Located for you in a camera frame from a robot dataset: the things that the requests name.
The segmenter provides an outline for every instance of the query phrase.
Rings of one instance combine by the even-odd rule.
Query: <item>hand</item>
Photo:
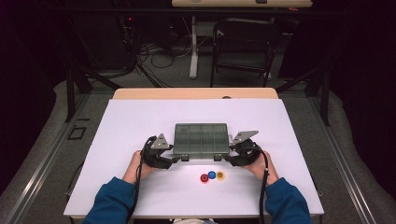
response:
[[[279,179],[279,176],[277,175],[275,166],[272,163],[270,154],[266,151],[264,151],[264,153],[268,159],[268,174],[269,175],[267,178],[267,185],[272,185]],[[260,154],[260,157],[257,160],[255,160],[250,165],[243,166],[242,168],[249,170],[258,179],[262,180],[264,178],[264,170],[265,170],[264,156],[262,154]]]
[[[125,182],[128,182],[130,184],[134,184],[136,182],[136,169],[139,166],[141,160],[140,152],[140,150],[137,150],[132,156],[128,169],[125,171],[125,174],[122,178],[122,180],[124,180]],[[147,164],[143,163],[140,180],[144,179],[146,176],[156,170],[156,168],[149,167]]]

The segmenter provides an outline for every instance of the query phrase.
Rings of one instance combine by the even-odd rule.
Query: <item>metal bracket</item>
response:
[[[232,141],[232,145],[242,143],[248,140],[251,136],[258,133],[259,131],[248,131],[248,132],[239,132],[236,137]]]
[[[169,144],[166,142],[165,136],[161,133],[150,147],[151,149],[169,149]]]

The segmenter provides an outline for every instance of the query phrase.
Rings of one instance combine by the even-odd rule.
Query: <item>black controller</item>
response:
[[[172,149],[172,145],[166,142],[163,134],[157,136],[151,136],[142,150],[143,162],[150,167],[159,169],[169,169],[173,163],[176,163],[180,157],[175,157],[173,159],[167,159],[161,157],[166,150]]]
[[[230,145],[230,150],[237,153],[236,156],[223,157],[224,160],[228,161],[232,166],[246,166],[253,163],[260,157],[262,153],[261,148],[250,139],[250,136],[258,133],[253,132],[241,132]],[[169,169],[173,163],[179,161],[180,157],[174,157],[173,159],[167,159],[161,157],[166,151],[172,149],[172,145],[166,142],[163,134],[151,136],[142,150],[143,162],[150,167],[159,169]]]

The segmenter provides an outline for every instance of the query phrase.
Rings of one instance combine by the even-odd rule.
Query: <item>blue jacket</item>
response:
[[[312,223],[305,198],[285,178],[266,188],[265,209],[272,223]],[[134,185],[113,177],[103,185],[83,224],[126,223],[129,209],[134,204]]]

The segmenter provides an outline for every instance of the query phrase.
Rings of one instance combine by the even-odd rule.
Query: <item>blue button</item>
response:
[[[214,172],[214,171],[209,172],[207,175],[208,175],[209,178],[211,178],[211,179],[216,178],[216,172]]]

